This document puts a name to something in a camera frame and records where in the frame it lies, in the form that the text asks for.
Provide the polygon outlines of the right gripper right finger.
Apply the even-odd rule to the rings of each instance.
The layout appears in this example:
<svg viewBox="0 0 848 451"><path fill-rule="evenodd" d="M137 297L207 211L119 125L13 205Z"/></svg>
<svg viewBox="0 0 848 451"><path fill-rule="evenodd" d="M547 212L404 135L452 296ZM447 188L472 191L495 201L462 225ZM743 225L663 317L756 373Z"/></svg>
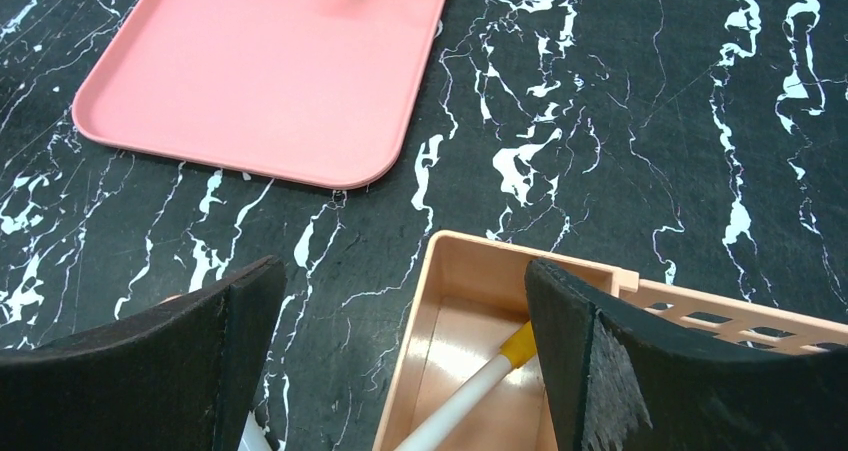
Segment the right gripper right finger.
<svg viewBox="0 0 848 451"><path fill-rule="evenodd" d="M525 288L562 450L843 450L847 353L685 329L537 259Z"/></svg>

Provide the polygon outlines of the pink tray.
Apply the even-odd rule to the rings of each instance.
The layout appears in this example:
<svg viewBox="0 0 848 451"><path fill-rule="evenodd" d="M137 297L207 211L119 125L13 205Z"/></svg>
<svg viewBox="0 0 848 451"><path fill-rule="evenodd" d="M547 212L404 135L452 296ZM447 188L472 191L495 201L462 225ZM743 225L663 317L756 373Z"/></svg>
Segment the pink tray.
<svg viewBox="0 0 848 451"><path fill-rule="evenodd" d="M72 104L86 138L328 189L396 162L445 0L139 0Z"/></svg>

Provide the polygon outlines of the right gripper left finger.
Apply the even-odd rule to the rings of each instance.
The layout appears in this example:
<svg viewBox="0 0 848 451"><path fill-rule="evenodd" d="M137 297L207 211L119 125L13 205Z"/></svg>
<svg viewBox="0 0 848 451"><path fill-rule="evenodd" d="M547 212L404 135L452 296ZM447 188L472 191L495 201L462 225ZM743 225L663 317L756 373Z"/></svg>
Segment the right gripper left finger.
<svg viewBox="0 0 848 451"><path fill-rule="evenodd" d="M262 258L145 311L1 354L5 450L235 450L285 296Z"/></svg>

